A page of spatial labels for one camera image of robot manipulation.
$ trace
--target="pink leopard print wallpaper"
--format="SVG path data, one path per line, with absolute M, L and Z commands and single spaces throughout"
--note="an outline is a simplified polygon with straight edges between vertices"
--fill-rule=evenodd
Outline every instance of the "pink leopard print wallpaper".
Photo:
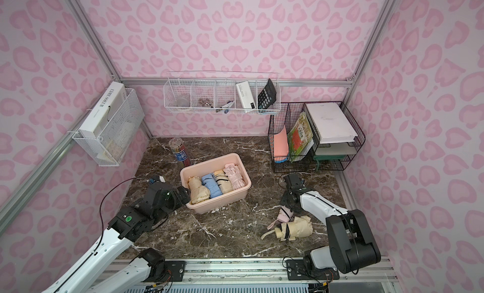
M 346 78 L 383 0 L 81 0 L 123 76 Z
M 110 79 L 63 0 L 0 0 L 0 27 L 2 207 Z
M 130 86 L 136 90 L 145 121 L 154 136 L 267 135 L 268 115 L 177 114 L 163 105 L 163 86 Z M 283 102 L 340 101 L 343 87 L 282 87 Z
M 405 292 L 484 290 L 484 0 L 402 0 L 349 106 L 346 170 Z
M 40 292 L 67 271 L 101 235 L 102 198 L 135 175 L 147 145 L 146 134 L 138 130 L 119 167 L 99 167 L 75 145 L 0 237 L 0 291 Z M 130 183 L 104 201 L 105 225 Z

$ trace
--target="white wire basket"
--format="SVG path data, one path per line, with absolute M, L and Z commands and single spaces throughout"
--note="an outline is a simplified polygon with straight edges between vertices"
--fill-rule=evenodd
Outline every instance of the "white wire basket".
M 271 79 L 276 101 L 257 109 L 257 96 Z M 248 81 L 255 109 L 242 107 L 235 84 Z M 277 115 L 281 110 L 279 74 L 264 72 L 170 72 L 164 86 L 165 108 L 172 113 Z M 222 108 L 235 101 L 230 108 Z
M 128 97 L 106 124 L 97 139 L 76 132 L 73 139 L 99 166 L 119 166 L 144 118 L 136 92 L 127 88 Z

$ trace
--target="dark marble surface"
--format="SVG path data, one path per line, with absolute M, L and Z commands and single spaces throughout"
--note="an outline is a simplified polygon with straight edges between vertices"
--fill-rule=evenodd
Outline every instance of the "dark marble surface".
M 252 187 L 244 200 L 199 215 L 182 207 L 172 213 L 159 229 L 143 234 L 134 247 L 119 256 L 132 259 L 148 247 L 159 250 L 166 258 L 218 257 L 282 257 L 300 256 L 306 250 L 326 246 L 325 226 L 312 219 L 314 232 L 296 241 L 281 242 L 274 234 L 260 239 L 267 226 L 279 212 L 279 201 L 284 189 L 279 186 L 284 174 L 274 173 L 267 137 L 184 138 L 185 146 L 194 162 L 202 162 L 232 152 L 244 163 Z M 168 148 L 169 139 L 151 140 L 136 173 L 148 178 L 159 174 L 175 187 L 181 185 L 179 169 Z M 331 171 L 300 173 L 308 186 L 314 187 L 333 203 L 344 206 L 334 174 Z M 128 205 L 141 197 L 147 187 L 145 180 L 135 180 L 124 199 Z

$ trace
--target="book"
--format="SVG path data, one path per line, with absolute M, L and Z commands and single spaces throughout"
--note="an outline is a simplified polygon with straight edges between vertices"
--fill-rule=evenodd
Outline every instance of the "book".
M 296 124 L 287 135 L 287 140 L 289 141 L 290 162 L 301 160 L 309 152 L 310 147 L 306 148 L 306 146 L 313 140 L 313 131 L 305 112 L 299 115 Z
M 358 136 L 337 103 L 308 103 L 319 144 L 353 142 Z
M 111 82 L 104 95 L 96 103 L 81 127 L 79 127 L 83 137 L 97 139 L 104 127 L 106 127 L 107 122 L 111 120 L 127 97 L 124 84 Z
M 286 127 L 280 133 L 274 135 L 274 162 L 283 163 L 287 161 L 287 154 L 289 153 L 289 145 L 287 144 Z

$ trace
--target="white book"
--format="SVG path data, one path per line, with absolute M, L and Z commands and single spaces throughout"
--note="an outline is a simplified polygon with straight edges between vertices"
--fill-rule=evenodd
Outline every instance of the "white book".
M 111 82 L 104 95 L 79 127 L 83 137 L 97 139 L 126 98 L 124 84 Z
M 353 142 L 358 136 L 337 103 L 308 103 L 320 144 Z

